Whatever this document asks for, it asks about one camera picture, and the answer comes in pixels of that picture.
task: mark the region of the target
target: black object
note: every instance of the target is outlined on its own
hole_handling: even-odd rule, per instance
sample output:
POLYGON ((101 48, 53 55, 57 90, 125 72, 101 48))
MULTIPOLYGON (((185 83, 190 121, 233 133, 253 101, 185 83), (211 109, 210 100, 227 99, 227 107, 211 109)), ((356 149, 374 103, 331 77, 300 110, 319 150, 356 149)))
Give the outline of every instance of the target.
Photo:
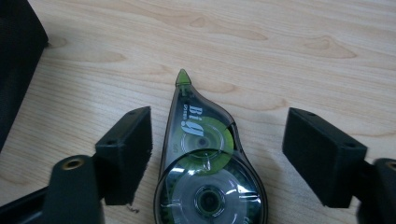
POLYGON ((96 144, 92 157, 59 161, 48 189, 0 207, 0 223, 104 223, 100 200, 132 203, 151 150, 149 107, 131 111, 96 144))
POLYGON ((323 205, 361 200, 360 223, 396 223, 396 160, 364 160, 367 147, 321 117, 290 108, 283 152, 323 205))
POLYGON ((26 0, 0 0, 0 151, 47 43, 26 0))

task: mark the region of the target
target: light wood surface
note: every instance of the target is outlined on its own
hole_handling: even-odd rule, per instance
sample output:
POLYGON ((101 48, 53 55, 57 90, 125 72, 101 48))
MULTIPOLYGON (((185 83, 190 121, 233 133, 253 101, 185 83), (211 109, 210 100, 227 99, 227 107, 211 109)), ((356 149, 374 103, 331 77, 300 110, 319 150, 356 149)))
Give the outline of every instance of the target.
POLYGON ((290 106, 396 158, 396 2, 391 0, 30 0, 49 36, 0 154, 0 205, 45 187, 52 166, 150 105, 153 154, 134 208, 106 223, 154 223, 163 138, 185 68, 234 117, 269 200, 269 223, 356 223, 323 207, 282 154, 290 106))

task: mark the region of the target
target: tape reel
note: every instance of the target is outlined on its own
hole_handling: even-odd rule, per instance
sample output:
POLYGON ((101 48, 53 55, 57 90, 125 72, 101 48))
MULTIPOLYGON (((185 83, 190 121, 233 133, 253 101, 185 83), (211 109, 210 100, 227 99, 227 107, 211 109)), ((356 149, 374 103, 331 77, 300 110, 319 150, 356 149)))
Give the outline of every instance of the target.
POLYGON ((262 195, 253 174, 235 156, 218 149, 196 150, 172 163, 157 187, 155 202, 157 223, 262 220, 262 195), (219 167, 219 161, 227 163, 219 167))
POLYGON ((190 153, 197 149, 215 148, 217 150, 206 150, 190 154, 189 160, 180 161, 185 168, 195 170, 196 166, 202 165, 202 160, 212 160, 211 173, 224 167, 230 157, 219 154, 224 151, 233 154, 233 136, 227 127, 210 117, 202 117, 198 123, 205 130, 203 136, 185 133, 178 130, 175 139, 179 139, 183 154, 190 153))

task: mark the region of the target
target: wooden table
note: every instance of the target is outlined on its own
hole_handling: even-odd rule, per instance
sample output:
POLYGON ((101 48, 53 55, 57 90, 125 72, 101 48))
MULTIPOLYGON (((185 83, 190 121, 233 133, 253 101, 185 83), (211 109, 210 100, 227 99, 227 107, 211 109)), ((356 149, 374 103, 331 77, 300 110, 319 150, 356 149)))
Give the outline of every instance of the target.
POLYGON ((356 223, 323 207, 281 151, 288 108, 317 113, 396 158, 396 3, 390 0, 31 0, 49 36, 3 151, 0 204, 45 187, 52 166, 151 106, 153 154, 133 213, 154 223, 165 126, 180 68, 234 117, 269 200, 269 223, 356 223))

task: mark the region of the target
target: green tape spool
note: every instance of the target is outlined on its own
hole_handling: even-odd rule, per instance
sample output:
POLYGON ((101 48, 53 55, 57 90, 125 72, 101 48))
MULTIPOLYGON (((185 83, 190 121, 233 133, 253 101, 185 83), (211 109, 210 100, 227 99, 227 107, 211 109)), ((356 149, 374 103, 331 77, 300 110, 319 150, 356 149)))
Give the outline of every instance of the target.
POLYGON ((180 145, 185 153, 197 149, 215 149, 210 151, 200 151, 190 154, 180 161, 180 165, 188 170, 196 170, 198 167, 210 169, 202 170, 201 175, 211 175, 221 170, 230 160, 231 156, 220 153, 233 154, 233 136, 227 127, 217 119, 202 117, 202 120, 194 119, 193 122, 199 124, 204 129, 204 136, 185 133, 179 129, 177 136, 180 136, 180 145))

